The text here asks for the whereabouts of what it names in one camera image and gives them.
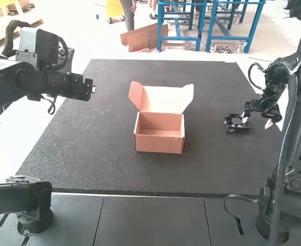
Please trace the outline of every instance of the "person's leg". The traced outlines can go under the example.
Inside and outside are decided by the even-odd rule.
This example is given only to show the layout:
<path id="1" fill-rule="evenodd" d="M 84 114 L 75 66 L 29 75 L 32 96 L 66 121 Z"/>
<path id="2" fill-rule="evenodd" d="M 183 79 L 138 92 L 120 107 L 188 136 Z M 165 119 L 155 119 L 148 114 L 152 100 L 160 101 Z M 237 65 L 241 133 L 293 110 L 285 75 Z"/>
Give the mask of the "person's leg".
<path id="1" fill-rule="evenodd" d="M 151 9 L 154 13 L 156 12 L 156 6 L 157 6 L 157 0 L 152 0 Z"/>
<path id="2" fill-rule="evenodd" d="M 132 0 L 120 0 L 125 14 L 125 23 L 128 31 L 134 30 L 134 13 L 132 13 Z"/>
<path id="3" fill-rule="evenodd" d="M 196 0 L 196 1 L 195 1 L 196 4 L 200 4 L 200 3 L 202 3 L 202 2 L 203 2 L 202 0 Z M 196 9 L 196 12 L 197 12 L 197 13 L 200 12 L 200 6 L 199 6 L 199 5 L 196 5 L 196 6 L 195 6 L 195 9 Z"/>
<path id="4" fill-rule="evenodd" d="M 158 17 L 156 14 L 157 0 L 148 0 L 148 1 L 151 1 L 151 4 L 150 4 L 151 12 L 149 14 L 149 17 L 151 19 L 157 19 L 157 17 Z"/>

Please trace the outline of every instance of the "floor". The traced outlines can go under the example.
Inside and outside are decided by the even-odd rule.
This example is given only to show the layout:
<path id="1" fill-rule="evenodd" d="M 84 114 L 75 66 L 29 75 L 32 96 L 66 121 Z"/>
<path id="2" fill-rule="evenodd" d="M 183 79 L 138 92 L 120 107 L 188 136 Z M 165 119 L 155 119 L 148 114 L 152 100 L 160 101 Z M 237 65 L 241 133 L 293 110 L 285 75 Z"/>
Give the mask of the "floor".
<path id="1" fill-rule="evenodd" d="M 45 23 L 40 27 L 62 36 L 70 47 L 76 49 L 73 72 L 82 73 L 89 60 L 96 57 L 137 57 L 139 59 L 167 59 L 168 57 L 169 59 L 180 59 L 184 57 L 191 60 L 209 59 L 226 60 L 227 62 L 238 59 L 238 64 L 244 73 L 246 73 L 249 66 L 249 60 L 246 61 L 243 55 L 234 54 L 207 54 L 173 49 L 162 53 L 129 54 L 127 47 L 121 45 L 119 38 L 119 34 L 126 31 L 125 23 L 122 23 L 118 18 L 113 25 L 108 25 L 105 22 L 105 8 L 94 4 L 94 2 L 97 2 L 104 5 L 104 0 L 80 0 L 78 4 L 65 0 L 34 0 L 33 2 L 35 2 L 39 11 L 44 12 Z M 287 11 L 283 9 L 286 4 L 287 0 L 268 1 L 265 4 L 253 45 L 247 55 L 249 58 L 272 61 L 279 56 L 289 55 L 295 51 L 301 37 L 301 22 L 294 18 L 285 18 L 288 16 L 285 14 Z M 100 15 L 100 20 L 96 19 L 96 13 Z M 232 34 L 240 32 L 246 32 L 247 34 L 247 27 L 250 25 L 253 13 L 254 6 L 248 9 L 244 24 L 233 26 Z M 138 4 L 135 20 L 136 28 L 155 22 L 148 18 L 146 4 Z M 174 34 L 174 26 L 171 27 L 170 33 Z M 206 40 L 206 30 L 203 33 L 203 40 Z M 19 38 L 15 39 L 15 46 L 18 45 L 18 42 Z M 0 42 L 0 53 L 3 44 L 3 42 Z M 256 78 L 255 80 L 258 83 L 263 83 L 261 74 L 258 74 Z M 286 99 L 285 93 L 282 101 L 285 103 Z M 59 99 L 57 106 L 60 106 L 63 100 L 63 98 Z M 6 152 L 5 155 L 0 157 L 0 178 L 14 174 L 16 168 L 21 165 L 31 151 L 52 118 L 46 113 L 47 107 L 48 104 L 45 102 L 30 102 L 23 98 L 15 102 L 15 107 L 12 110 L 8 110 L 0 116 L 0 155 L 3 150 L 8 150 L 8 153 Z M 37 125 L 40 120 L 42 120 L 42 125 L 37 129 L 28 127 Z M 27 127 L 25 129 L 20 128 L 21 130 L 17 131 L 22 123 L 26 124 Z M 7 141 L 8 136 L 17 140 Z M 27 147 L 24 148 L 23 154 L 18 155 L 14 148 L 11 148 L 12 145 Z"/>

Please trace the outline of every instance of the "person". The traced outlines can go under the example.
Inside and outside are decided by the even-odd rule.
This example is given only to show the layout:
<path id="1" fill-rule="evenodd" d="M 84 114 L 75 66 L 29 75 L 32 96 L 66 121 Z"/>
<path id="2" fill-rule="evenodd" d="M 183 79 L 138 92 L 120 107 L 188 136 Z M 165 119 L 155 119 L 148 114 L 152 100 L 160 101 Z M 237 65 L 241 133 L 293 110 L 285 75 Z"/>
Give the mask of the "person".
<path id="1" fill-rule="evenodd" d="M 201 4 L 203 2 L 204 2 L 204 0 L 195 0 L 196 4 Z M 196 5 L 195 9 L 196 9 L 196 11 L 195 11 L 194 17 L 195 17 L 195 19 L 199 19 L 200 5 Z"/>
<path id="2" fill-rule="evenodd" d="M 135 0 L 120 0 L 124 9 L 125 23 L 128 31 L 134 30 L 134 13 L 136 11 Z"/>
<path id="3" fill-rule="evenodd" d="M 158 18 L 158 15 L 156 14 L 157 0 L 148 0 L 148 6 L 150 8 L 149 17 L 151 19 L 157 19 Z"/>

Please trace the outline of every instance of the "open cardboard box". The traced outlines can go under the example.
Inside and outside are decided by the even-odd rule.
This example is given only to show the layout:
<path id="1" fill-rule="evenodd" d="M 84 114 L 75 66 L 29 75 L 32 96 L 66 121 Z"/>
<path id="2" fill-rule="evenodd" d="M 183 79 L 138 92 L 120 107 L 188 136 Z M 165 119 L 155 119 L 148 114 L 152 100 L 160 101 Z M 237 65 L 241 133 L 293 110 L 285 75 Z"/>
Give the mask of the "open cardboard box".
<path id="1" fill-rule="evenodd" d="M 129 98 L 139 109 L 134 128 L 136 151 L 182 154 L 183 112 L 193 100 L 193 91 L 194 85 L 176 88 L 131 83 Z"/>

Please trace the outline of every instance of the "yellow cart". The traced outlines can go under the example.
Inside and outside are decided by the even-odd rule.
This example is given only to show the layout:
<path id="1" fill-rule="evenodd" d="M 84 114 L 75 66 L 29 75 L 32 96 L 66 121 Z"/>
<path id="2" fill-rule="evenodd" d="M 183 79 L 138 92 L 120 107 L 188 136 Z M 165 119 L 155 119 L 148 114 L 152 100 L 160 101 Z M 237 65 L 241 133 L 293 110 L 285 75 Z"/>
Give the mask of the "yellow cart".
<path id="1" fill-rule="evenodd" d="M 125 21 L 124 10 L 119 0 L 106 0 L 107 21 L 113 23 L 114 17 L 121 17 L 121 21 Z"/>

